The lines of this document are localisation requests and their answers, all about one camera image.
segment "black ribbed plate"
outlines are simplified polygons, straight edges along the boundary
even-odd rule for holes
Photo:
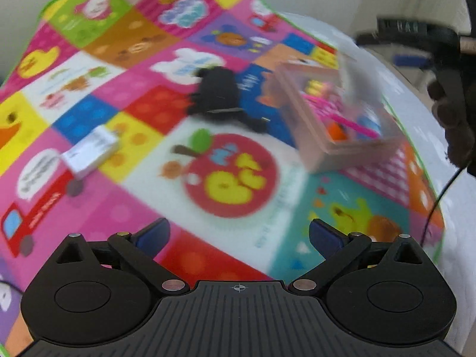
[[[38,341],[25,357],[455,357],[440,341],[411,348],[356,339],[328,318],[320,302],[280,282],[199,282],[164,298],[150,320],[107,345],[61,347]]]

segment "green border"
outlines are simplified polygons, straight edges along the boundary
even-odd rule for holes
[[[0,353],[2,353],[5,357],[10,357],[7,350],[0,344]]]
[[[404,128],[404,126],[402,125],[402,123],[400,122],[400,119],[398,119],[398,116],[397,114],[395,114],[395,110],[393,109],[393,107],[389,104],[389,102],[387,101],[387,98],[385,96],[382,96],[383,100],[385,101],[385,104],[389,107],[392,115],[394,116],[394,118],[396,119],[396,122],[397,124],[400,126],[400,128],[402,129],[403,131],[403,134],[405,135],[406,139],[408,140],[408,142],[410,143],[412,149],[413,149],[413,152],[415,153],[415,156],[418,158],[418,160],[420,160],[422,166],[423,166],[423,173],[425,174],[425,176],[427,177],[427,180],[430,184],[430,188],[433,192],[433,195],[436,197],[438,197],[438,194],[437,192],[435,191],[435,186],[433,185],[433,182],[431,181],[431,177],[430,175],[428,174],[427,172],[427,168],[425,167],[425,163],[423,162],[423,160],[421,159],[420,157],[420,153],[418,153],[418,150],[415,148],[415,145],[413,144],[413,141],[411,140],[410,136],[408,135],[408,133],[406,132],[406,129]],[[443,227],[443,234],[441,236],[441,240],[440,240],[440,243],[438,245],[438,247],[436,248],[435,250],[435,254],[433,255],[433,262],[434,263],[437,263],[438,260],[439,260],[439,257],[441,255],[441,249],[443,248],[443,239],[444,239],[444,233],[446,232],[446,223],[444,224],[444,227]]]
[[[57,2],[57,1],[59,1],[59,0],[51,0],[49,3],[47,3],[47,4],[45,5],[45,7],[41,10],[40,14],[38,15],[37,22],[36,22],[37,25],[39,24],[39,22],[40,22],[40,20],[41,20],[41,17],[43,16],[45,10],[48,9],[52,4],[54,4],[54,3]],[[273,9],[271,9],[263,0],[261,0],[261,1],[263,2],[263,4],[264,4],[268,9],[270,9],[270,10],[273,11],[273,12],[275,12],[275,11],[274,11]],[[296,24],[294,24],[293,22],[291,22],[290,20],[288,20],[286,17],[284,17],[284,16],[282,16],[282,15],[280,15],[280,14],[278,14],[278,15],[279,15],[279,17],[280,17],[281,19],[283,19],[284,21],[286,21],[286,22],[287,22],[289,25],[291,25],[293,28],[296,28],[296,29],[298,29],[298,30],[304,32],[305,34],[307,34],[308,36],[312,37],[313,39],[316,39],[316,40],[318,40],[318,41],[320,41],[320,42],[322,42],[322,43],[327,44],[326,42],[324,42],[324,41],[322,41],[322,40],[316,38],[314,35],[312,35],[311,33],[307,32],[306,30],[304,30],[304,29],[298,27]],[[26,52],[26,50],[27,50],[27,48],[28,48],[28,45],[29,45],[29,42],[28,42],[28,44],[26,45],[24,51],[21,53],[21,56],[23,56],[23,54]],[[20,61],[21,61],[21,59],[20,59],[20,60],[15,64],[15,66],[11,69],[10,73],[9,73],[8,76],[5,78],[5,81],[4,81],[4,83],[2,84],[2,87],[3,87],[3,85],[6,83],[6,81],[10,78],[11,74],[13,73],[13,71],[15,70],[15,68],[18,66],[18,63],[20,63]],[[423,166],[423,172],[424,172],[425,176],[426,176],[427,179],[428,179],[428,182],[429,182],[429,184],[430,184],[430,187],[431,187],[431,190],[432,190],[434,196],[436,197],[436,196],[437,196],[437,193],[435,192],[435,186],[433,185],[433,182],[431,181],[431,177],[428,175],[427,168],[425,167],[425,164],[424,164],[423,160],[421,159],[420,154],[419,154],[418,151],[415,149],[415,145],[413,144],[413,141],[410,139],[410,136],[408,135],[408,133],[407,133],[405,127],[402,125],[402,123],[401,123],[400,120],[398,119],[398,116],[395,114],[394,109],[392,108],[392,106],[389,104],[389,102],[387,101],[387,99],[386,99],[385,97],[384,97],[384,101],[385,101],[385,104],[386,104],[386,105],[389,107],[389,109],[391,110],[393,116],[397,119],[397,123],[398,123],[398,125],[400,126],[400,128],[402,129],[402,131],[403,131],[403,133],[404,133],[406,139],[409,141],[410,145],[412,146],[412,149],[413,149],[413,151],[415,152],[416,157],[420,160],[420,162],[421,162],[421,164],[422,164],[422,166]],[[442,248],[442,246],[443,246],[444,232],[446,231],[446,226],[445,226],[444,228],[445,228],[445,229],[443,230],[443,235],[442,235],[440,244],[439,244],[438,248],[437,248],[436,251],[435,251],[435,255],[433,256],[433,261],[434,261],[435,263],[438,261],[439,256],[440,256],[440,254],[441,254],[441,248]]]

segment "clear plastic box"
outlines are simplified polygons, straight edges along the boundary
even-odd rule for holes
[[[385,110],[371,72],[363,73],[350,58],[341,57],[339,70],[317,66],[282,63],[268,76],[263,90],[272,96],[296,141],[306,169],[311,172],[339,170],[346,167],[385,161],[395,154],[404,140],[403,133]],[[345,90],[344,102],[353,105],[369,104],[379,117],[381,137],[334,141],[324,123],[317,118],[302,97],[309,80],[331,82]]]

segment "orange toy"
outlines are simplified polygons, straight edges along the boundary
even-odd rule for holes
[[[342,127],[342,125],[337,122],[331,122],[327,126],[327,131],[333,141],[347,141],[348,140],[348,136],[346,131],[344,130],[344,127]]]

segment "colorful play mat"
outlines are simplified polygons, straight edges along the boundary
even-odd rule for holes
[[[279,62],[335,68],[335,52],[260,0],[51,2],[0,91],[0,278],[25,289],[68,233],[106,240],[158,217],[171,237],[156,261],[192,286],[293,280],[323,260],[314,218],[377,241],[420,238],[434,194],[409,142],[388,162],[310,175],[261,92]],[[235,71],[242,107],[269,134],[186,117],[194,72],[211,65]],[[81,186],[60,154],[101,124],[120,150]],[[443,229],[437,211],[434,254]],[[19,300],[0,286],[12,354],[26,336]]]

